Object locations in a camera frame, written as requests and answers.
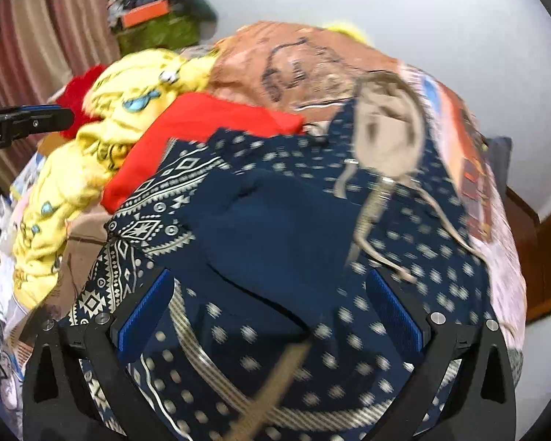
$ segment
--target navy patterned fabric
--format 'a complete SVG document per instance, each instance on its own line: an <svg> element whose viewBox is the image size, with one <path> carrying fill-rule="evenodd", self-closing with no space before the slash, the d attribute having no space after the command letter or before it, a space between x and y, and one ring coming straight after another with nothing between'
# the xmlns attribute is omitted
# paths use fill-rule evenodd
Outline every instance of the navy patterned fabric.
<svg viewBox="0 0 551 441"><path fill-rule="evenodd" d="M290 336L297 333L297 326L281 314L220 283L195 233L180 223L181 210L195 203L197 187L211 171L244 175L265 169L332 193L344 159L352 157L353 104L348 103L332 121L328 144L312 137L260 139L228 130L219 130L207 144L175 141L155 176L109 223L111 240L69 322L86 323L101 311L114 311L153 264L172 271L173 300L140 360L128 370L176 436L216 441L225 435L229 423L238 419L265 382ZM423 187L467 239L464 208L428 135L419 169ZM361 206L376 180L376 175L359 169L348 181L348 201ZM403 288L427 312L442 312L459 323L494 318L483 263L451 239L432 208L410 189L398 186L372 229L370 243L417 277L417 284L403 283ZM339 250L347 253L348 247ZM360 439L404 386L413 366L398 355L364 290L365 275L376 266L360 254L318 307L323 317L314 327L310 353L254 439ZM305 299L309 309L311 300L301 287L287 289ZM421 429L436 422L457 366L451 363ZM116 427L89 366L84 371L105 421Z"/></svg>

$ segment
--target brown printed fabric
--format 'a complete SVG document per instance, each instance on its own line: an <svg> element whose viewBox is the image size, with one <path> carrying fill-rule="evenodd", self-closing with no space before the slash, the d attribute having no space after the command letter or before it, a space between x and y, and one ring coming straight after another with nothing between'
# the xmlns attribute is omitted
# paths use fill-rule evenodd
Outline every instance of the brown printed fabric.
<svg viewBox="0 0 551 441"><path fill-rule="evenodd" d="M398 72L398 60L347 35L260 21L224 40L207 91L238 103L328 122L370 71Z"/></svg>
<svg viewBox="0 0 551 441"><path fill-rule="evenodd" d="M104 225L111 217L97 204L71 222L68 242L59 263L57 285L43 303L27 313L10 333L10 347L20 366L29 360L42 324L48 319L60 320L69 312L78 296L84 296L84 285L106 243Z"/></svg>

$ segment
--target wooden furniture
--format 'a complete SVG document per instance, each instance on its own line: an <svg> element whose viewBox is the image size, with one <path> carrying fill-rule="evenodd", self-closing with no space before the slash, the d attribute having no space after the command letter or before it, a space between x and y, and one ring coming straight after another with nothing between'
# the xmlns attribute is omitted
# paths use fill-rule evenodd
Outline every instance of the wooden furniture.
<svg viewBox="0 0 551 441"><path fill-rule="evenodd" d="M510 188L504 203L526 280L526 320L551 313L551 215L542 223Z"/></svg>

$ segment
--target yellow fabric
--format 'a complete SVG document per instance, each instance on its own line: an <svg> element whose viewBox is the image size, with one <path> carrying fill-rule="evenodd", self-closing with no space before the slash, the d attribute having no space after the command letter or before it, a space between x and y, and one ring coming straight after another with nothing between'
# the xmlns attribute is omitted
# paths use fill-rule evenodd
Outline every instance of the yellow fabric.
<svg viewBox="0 0 551 441"><path fill-rule="evenodd" d="M145 50L112 64L97 79L84 110L101 122L83 126L47 158L23 214L13 253L14 293L24 308L36 307L55 287L68 222L99 199L135 142L178 95L206 87L216 57L186 61L172 51ZM161 81L162 72L176 73L177 80ZM123 106L152 91L155 96L139 111Z"/></svg>
<svg viewBox="0 0 551 441"><path fill-rule="evenodd" d="M371 46L371 43L366 35L350 23L332 23L331 25L326 25L325 28L332 32L342 33L350 38L353 38L357 42Z"/></svg>

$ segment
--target striped curtain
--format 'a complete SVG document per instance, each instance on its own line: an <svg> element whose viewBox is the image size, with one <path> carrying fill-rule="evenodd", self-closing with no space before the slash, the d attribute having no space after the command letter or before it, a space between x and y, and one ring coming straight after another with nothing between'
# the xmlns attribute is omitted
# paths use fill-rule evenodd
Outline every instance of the striped curtain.
<svg viewBox="0 0 551 441"><path fill-rule="evenodd" d="M120 57L107 24L108 0L0 0L0 107L43 104L73 76ZM41 136L0 149L10 183Z"/></svg>

